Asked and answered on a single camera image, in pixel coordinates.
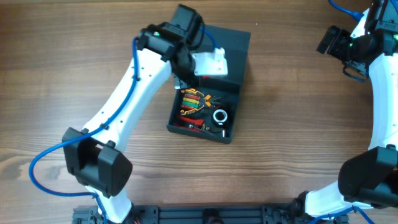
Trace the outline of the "orange black multicolour tool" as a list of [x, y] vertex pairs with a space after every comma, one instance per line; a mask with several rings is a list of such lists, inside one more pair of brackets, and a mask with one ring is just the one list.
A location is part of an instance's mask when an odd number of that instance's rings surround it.
[[205, 94], [197, 89], [188, 88], [181, 90], [183, 100], [180, 106], [181, 116], [191, 116], [202, 110], [209, 110], [221, 106], [221, 97]]

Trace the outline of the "black storage box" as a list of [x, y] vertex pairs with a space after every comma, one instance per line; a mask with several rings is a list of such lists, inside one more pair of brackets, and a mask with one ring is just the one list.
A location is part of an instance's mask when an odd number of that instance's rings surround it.
[[[221, 77], [202, 78], [195, 89], [205, 94], [210, 94], [211, 96], [221, 97], [221, 102], [223, 105], [230, 107], [230, 126], [229, 128], [224, 128], [227, 130], [228, 136], [226, 138], [222, 138], [219, 135], [210, 134], [206, 131], [202, 133], [196, 132], [189, 129], [183, 129], [172, 124], [175, 116], [180, 115], [180, 106], [183, 100], [183, 96], [180, 91], [184, 90], [185, 88], [176, 90], [174, 105], [167, 129], [171, 133], [229, 144], [232, 141], [236, 112], [238, 110], [241, 89], [244, 83], [251, 34], [249, 32], [225, 29], [215, 26], [208, 26], [206, 29], [210, 32], [212, 37], [215, 38], [215, 43], [219, 47], [223, 47], [226, 51], [228, 74], [227, 76]], [[203, 119], [206, 126], [216, 127], [211, 122], [211, 113], [213, 110], [214, 108], [202, 110], [197, 114], [186, 117], [193, 119]]]

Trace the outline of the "red handled pliers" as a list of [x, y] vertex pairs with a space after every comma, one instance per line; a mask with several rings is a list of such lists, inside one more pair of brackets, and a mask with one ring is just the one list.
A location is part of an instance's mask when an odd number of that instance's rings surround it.
[[196, 132], [205, 132], [206, 124], [203, 119], [193, 119], [185, 116], [176, 115], [172, 123], [174, 126], [183, 129], [189, 129]]

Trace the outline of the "black round tape measure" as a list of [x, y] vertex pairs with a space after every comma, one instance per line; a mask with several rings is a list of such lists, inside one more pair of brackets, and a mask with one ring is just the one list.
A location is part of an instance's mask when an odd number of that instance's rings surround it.
[[218, 128], [229, 128], [231, 119], [231, 110], [229, 106], [216, 106], [211, 113], [211, 122]]

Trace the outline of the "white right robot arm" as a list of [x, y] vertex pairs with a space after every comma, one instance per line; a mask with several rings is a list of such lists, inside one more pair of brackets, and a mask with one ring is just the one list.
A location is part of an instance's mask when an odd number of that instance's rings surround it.
[[329, 3], [358, 25], [352, 32], [329, 27], [317, 50], [359, 74], [347, 77], [371, 82], [373, 133], [368, 150], [347, 160], [337, 181], [293, 200], [290, 216], [307, 223], [397, 207], [397, 1], [373, 1], [364, 12]]

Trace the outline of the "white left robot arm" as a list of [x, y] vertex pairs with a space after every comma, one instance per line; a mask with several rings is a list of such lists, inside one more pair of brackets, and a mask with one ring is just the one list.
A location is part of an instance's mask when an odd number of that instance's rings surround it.
[[123, 154], [129, 136], [154, 93], [172, 76], [188, 86], [198, 83], [192, 50], [204, 37], [203, 18], [180, 4], [170, 22], [151, 24], [132, 43], [132, 60], [100, 111], [81, 131], [63, 135], [67, 170], [97, 195], [103, 221], [123, 223], [132, 212], [124, 188], [132, 164]]

